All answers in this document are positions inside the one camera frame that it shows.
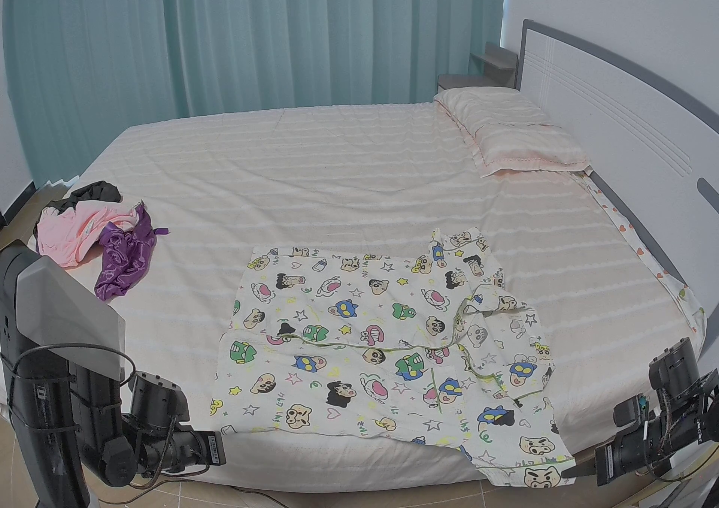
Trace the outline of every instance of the baseboard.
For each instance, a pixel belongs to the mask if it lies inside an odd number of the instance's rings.
[[[12,219],[17,216],[17,213],[26,205],[36,190],[35,182],[31,181],[5,212],[0,210],[0,230],[12,222]]]

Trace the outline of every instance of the green cartoon character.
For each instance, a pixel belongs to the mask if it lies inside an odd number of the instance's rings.
[[[314,324],[305,326],[305,330],[302,331],[302,336],[312,342],[321,342],[327,338],[328,334],[329,330],[324,326],[315,326]]]
[[[417,311],[407,305],[401,305],[399,302],[395,302],[392,305],[392,315],[397,320],[406,320],[408,318],[414,318],[417,315]]]
[[[255,359],[257,351],[247,342],[234,341],[229,348],[229,357],[237,364],[246,364]]]
[[[403,356],[395,362],[395,366],[397,366],[395,374],[407,381],[421,378],[422,374],[424,374],[424,360],[422,360],[418,352]]]

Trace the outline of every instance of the gray nightstand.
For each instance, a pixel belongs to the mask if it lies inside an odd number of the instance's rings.
[[[517,54],[491,43],[484,54],[470,54],[473,61],[483,65],[483,74],[440,74],[437,92],[461,87],[514,88],[517,79]]]

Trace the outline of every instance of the bed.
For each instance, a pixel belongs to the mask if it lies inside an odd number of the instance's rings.
[[[606,61],[546,32],[525,26],[522,92],[570,128],[600,180],[631,211],[642,220],[652,217],[657,203],[647,197],[651,187],[622,182],[626,171],[614,170],[603,156],[606,147],[585,136],[582,126],[573,130],[565,122],[576,122],[584,105],[555,90],[552,74],[566,79],[570,70],[579,72],[572,65],[576,55]],[[559,49],[555,59],[561,45],[576,51],[553,72],[547,40],[559,44],[552,44]],[[586,124],[596,122],[587,117]],[[619,138],[621,132],[607,134]],[[592,153],[591,143],[598,152]],[[696,172],[719,186],[718,172],[709,166],[685,176],[693,179]],[[506,171],[480,178],[460,129],[433,103],[276,109],[132,127],[77,186],[97,180],[117,185],[127,202],[144,201],[153,225],[170,229],[158,237],[148,275],[111,305],[126,321],[126,350],[138,368],[182,386],[198,429],[209,423],[217,343],[257,244],[409,258],[424,251],[418,253],[438,226],[447,233],[479,227],[503,263],[507,289],[534,306],[547,329],[557,365],[547,390],[572,452],[611,437],[613,406],[649,393],[648,362],[689,335],[672,298],[572,173]],[[696,202],[709,202],[697,194],[691,195]],[[703,256],[701,266],[687,259],[695,245],[719,252],[710,232],[715,220],[702,215],[681,253],[672,242],[682,239],[644,223],[656,238],[652,252],[659,258],[665,251],[671,269],[710,308],[717,293],[701,275],[716,271],[719,253]],[[70,271],[89,289],[100,271],[97,256]],[[460,452],[384,438],[231,434],[225,449],[228,464],[208,472],[207,481],[340,492],[481,477]]]

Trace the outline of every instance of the floor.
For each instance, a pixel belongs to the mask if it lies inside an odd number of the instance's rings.
[[[9,226],[0,230],[0,248],[16,238],[27,242],[42,208],[54,199],[62,198],[64,186],[43,187],[28,201]],[[227,486],[203,482],[165,484],[144,495],[132,504],[127,500],[137,495],[129,487],[113,489],[103,485],[85,471],[88,485],[100,499],[119,502],[131,508],[611,508],[634,495],[650,483],[649,477],[625,475],[608,486],[598,489],[591,477],[578,478],[573,486],[547,490],[496,488],[488,482],[463,482],[440,486],[389,490],[382,492],[347,492],[337,494],[294,494],[271,492],[280,502],[259,495],[239,492]],[[6,508],[33,508],[37,501],[22,453],[9,424],[0,420],[0,501]]]

